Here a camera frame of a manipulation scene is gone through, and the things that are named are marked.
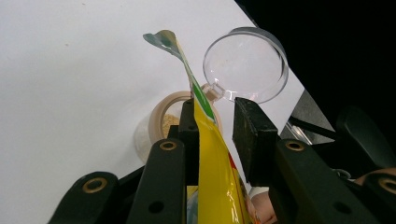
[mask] yellow snack bag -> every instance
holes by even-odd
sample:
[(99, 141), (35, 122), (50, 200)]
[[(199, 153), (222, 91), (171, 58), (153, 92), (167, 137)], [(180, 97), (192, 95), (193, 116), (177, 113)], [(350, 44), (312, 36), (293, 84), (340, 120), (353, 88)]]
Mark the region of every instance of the yellow snack bag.
[(185, 66), (194, 99), (194, 118), (199, 129), (200, 166), (198, 223), (260, 223), (233, 158), (216, 125), (216, 117), (196, 81), (172, 31), (143, 37), (152, 45), (178, 57)]

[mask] white backdrop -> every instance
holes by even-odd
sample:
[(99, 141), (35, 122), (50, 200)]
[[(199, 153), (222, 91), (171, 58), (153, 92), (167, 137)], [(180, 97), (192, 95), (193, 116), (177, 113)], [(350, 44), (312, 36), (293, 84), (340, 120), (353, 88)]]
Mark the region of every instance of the white backdrop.
[[(254, 25), (233, 0), (0, 1), (0, 223), (48, 222), (83, 175), (121, 178), (143, 165), (137, 123), (189, 89), (182, 63), (143, 34), (173, 31), (204, 84), (206, 49), (239, 26)], [(290, 71), (285, 90), (262, 105), (279, 132), (303, 90)], [(215, 107), (244, 176), (233, 103)]]

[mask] bolt hole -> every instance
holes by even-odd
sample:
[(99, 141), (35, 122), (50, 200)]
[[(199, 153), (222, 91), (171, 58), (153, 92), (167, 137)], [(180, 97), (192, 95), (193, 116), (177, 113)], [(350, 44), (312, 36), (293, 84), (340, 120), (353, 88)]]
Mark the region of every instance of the bolt hole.
[(337, 210), (340, 213), (344, 213), (344, 214), (352, 213), (352, 210), (350, 210), (350, 208), (344, 203), (335, 202), (332, 206), (335, 208), (335, 210)]
[(103, 182), (101, 180), (93, 180), (91, 183), (88, 184), (88, 189), (97, 189), (102, 186)]
[(148, 206), (148, 210), (150, 211), (150, 213), (161, 213), (163, 208), (164, 205), (162, 202), (154, 202)]
[(174, 143), (174, 142), (169, 142), (169, 141), (168, 141), (168, 142), (163, 142), (163, 143), (160, 144), (160, 148), (161, 148), (162, 150), (172, 150), (172, 149), (175, 149), (176, 146), (177, 146), (176, 143)]
[(105, 188), (107, 185), (107, 180), (103, 177), (96, 177), (93, 179), (88, 180), (82, 186), (82, 190), (86, 193), (95, 193)]
[(288, 143), (286, 144), (286, 147), (287, 147), (288, 149), (294, 150), (294, 151), (302, 151), (302, 150), (304, 150), (304, 146), (303, 146), (303, 145), (301, 145), (301, 144), (298, 143), (298, 142), (293, 142), (293, 141), (288, 142)]

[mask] black background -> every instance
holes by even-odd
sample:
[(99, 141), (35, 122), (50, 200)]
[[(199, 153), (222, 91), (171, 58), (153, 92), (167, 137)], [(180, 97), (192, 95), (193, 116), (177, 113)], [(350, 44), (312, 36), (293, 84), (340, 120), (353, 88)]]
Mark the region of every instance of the black background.
[(395, 16), (391, 1), (238, 0), (282, 43), (291, 70), (335, 127), (355, 105), (396, 152)]

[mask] brass screw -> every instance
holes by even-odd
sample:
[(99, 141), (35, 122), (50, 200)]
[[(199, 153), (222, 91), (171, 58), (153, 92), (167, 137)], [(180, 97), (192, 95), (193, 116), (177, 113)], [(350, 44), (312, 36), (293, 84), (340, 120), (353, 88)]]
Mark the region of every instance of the brass screw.
[(286, 143), (286, 147), (290, 150), (293, 151), (303, 151), (304, 150), (304, 146), (297, 142), (297, 141), (289, 141)]
[(162, 142), (160, 144), (160, 148), (162, 150), (166, 150), (166, 151), (170, 151), (173, 150), (177, 147), (177, 144), (175, 142), (171, 142), (171, 141), (166, 141), (166, 142)]
[(107, 180), (103, 177), (96, 177), (88, 180), (82, 186), (82, 190), (86, 193), (95, 193), (105, 188)]

